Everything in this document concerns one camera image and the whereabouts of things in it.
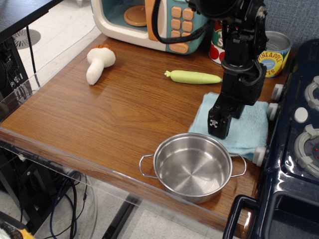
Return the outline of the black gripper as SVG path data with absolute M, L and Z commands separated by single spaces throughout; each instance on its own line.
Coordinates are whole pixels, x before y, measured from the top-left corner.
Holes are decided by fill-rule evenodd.
M 208 113 L 208 133 L 219 139 L 228 136 L 232 117 L 238 119 L 246 105 L 252 106 L 261 95 L 266 66 L 250 62 L 246 66 L 232 66 L 222 62 L 222 87 L 214 107 Z

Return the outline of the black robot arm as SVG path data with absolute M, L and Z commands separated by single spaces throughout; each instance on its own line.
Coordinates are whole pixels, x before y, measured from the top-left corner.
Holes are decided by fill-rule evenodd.
M 220 21 L 224 58 L 221 92 L 208 113 L 208 133 L 228 135 L 231 120 L 239 119 L 246 105 L 261 95 L 266 66 L 258 61 L 266 49 L 266 11 L 262 0 L 190 0 L 189 6 L 211 20 Z

